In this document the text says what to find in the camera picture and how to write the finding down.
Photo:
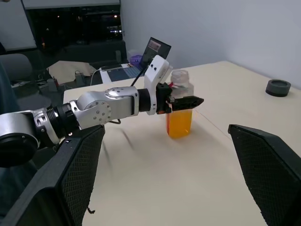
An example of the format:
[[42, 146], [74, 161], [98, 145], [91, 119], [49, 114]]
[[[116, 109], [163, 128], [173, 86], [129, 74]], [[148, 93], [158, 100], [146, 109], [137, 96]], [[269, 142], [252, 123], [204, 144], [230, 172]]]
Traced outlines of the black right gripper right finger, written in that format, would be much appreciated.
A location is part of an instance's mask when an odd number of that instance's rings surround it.
[[301, 157], [280, 137], [231, 124], [245, 183], [268, 226], [301, 226]]

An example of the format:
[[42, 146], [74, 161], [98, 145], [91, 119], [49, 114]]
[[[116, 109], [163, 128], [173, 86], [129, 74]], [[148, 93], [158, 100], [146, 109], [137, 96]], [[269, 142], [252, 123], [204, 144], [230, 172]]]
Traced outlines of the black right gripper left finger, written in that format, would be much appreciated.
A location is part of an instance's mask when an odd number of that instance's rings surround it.
[[104, 134], [104, 126], [95, 126], [66, 138], [0, 218], [0, 226], [82, 226]]

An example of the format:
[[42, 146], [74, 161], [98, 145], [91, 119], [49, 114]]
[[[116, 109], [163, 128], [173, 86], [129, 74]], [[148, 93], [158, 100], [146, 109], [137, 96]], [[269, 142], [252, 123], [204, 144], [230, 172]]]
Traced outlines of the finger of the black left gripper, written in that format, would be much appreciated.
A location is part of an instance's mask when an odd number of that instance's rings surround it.
[[199, 98], [197, 96], [187, 96], [182, 98], [174, 99], [171, 101], [171, 109], [172, 111], [182, 111], [194, 109], [201, 105], [204, 102], [204, 99]]

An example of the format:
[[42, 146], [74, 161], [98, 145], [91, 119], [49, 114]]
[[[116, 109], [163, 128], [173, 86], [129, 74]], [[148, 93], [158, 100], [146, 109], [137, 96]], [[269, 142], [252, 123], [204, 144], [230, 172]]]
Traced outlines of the orange juice bottle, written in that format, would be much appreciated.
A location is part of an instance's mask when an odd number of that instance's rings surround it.
[[[189, 81], [186, 70], [173, 70], [170, 78], [171, 96], [175, 99], [194, 95], [194, 86]], [[189, 135], [192, 122], [192, 109], [166, 114], [166, 131], [171, 138]]]

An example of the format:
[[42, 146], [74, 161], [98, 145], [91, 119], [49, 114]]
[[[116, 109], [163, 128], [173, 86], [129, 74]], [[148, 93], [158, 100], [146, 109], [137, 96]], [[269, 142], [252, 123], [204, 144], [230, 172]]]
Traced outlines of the purple bag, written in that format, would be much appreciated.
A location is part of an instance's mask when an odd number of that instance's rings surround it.
[[142, 55], [134, 55], [130, 57], [129, 63], [135, 67], [138, 67], [140, 65], [141, 59]]

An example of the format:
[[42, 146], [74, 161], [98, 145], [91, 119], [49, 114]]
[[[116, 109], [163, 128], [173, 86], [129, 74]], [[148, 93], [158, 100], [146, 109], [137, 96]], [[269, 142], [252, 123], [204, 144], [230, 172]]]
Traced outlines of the open laptop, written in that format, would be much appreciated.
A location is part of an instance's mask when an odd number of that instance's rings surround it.
[[130, 63], [102, 67], [100, 68], [102, 82], [103, 84], [106, 84], [115, 81], [134, 79], [138, 75], [143, 75], [143, 71], [150, 65], [156, 55], [166, 59], [170, 50], [170, 45], [151, 37], [142, 54], [142, 59], [138, 67], [135, 67]]

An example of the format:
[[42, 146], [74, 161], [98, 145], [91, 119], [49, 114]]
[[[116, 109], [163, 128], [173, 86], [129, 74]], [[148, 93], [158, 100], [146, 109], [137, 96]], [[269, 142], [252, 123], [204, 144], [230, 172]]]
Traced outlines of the beige cloth bag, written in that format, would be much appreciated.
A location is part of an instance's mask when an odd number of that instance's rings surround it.
[[75, 73], [82, 73], [84, 76], [91, 76], [96, 69], [89, 63], [75, 61], [57, 61], [48, 67], [48, 72], [58, 84], [72, 82], [75, 80]]

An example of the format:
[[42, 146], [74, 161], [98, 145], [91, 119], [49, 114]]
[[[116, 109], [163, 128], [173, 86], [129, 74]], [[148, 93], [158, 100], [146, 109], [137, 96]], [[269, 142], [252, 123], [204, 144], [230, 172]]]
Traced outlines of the grey chair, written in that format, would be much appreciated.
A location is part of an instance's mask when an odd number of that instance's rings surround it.
[[32, 65], [23, 54], [0, 55], [0, 63], [11, 82], [21, 81], [31, 76]]

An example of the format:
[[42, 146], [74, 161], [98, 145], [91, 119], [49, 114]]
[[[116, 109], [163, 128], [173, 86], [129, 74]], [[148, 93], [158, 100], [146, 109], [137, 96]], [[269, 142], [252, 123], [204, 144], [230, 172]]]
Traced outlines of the white board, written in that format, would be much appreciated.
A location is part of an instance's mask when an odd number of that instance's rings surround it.
[[7, 51], [36, 47], [22, 0], [0, 0], [0, 43]]

